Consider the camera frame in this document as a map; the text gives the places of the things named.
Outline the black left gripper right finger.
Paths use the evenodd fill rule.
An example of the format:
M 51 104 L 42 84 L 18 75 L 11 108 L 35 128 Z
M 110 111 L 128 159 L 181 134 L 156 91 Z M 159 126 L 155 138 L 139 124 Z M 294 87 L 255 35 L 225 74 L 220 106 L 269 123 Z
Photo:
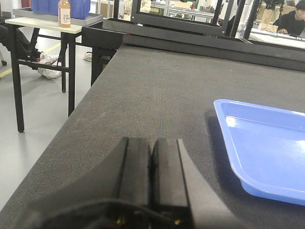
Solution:
M 238 219 L 190 159 L 181 139 L 158 139 L 152 154 L 152 206 L 170 223 L 154 229 L 236 229 Z

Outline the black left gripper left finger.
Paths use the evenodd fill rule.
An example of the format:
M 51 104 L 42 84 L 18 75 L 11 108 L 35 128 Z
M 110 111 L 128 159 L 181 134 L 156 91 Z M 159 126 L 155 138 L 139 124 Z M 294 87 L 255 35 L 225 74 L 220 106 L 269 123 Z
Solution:
M 124 137 L 100 164 L 73 183 L 72 190 L 80 200 L 117 198 L 148 206 L 150 157 L 147 140 Z

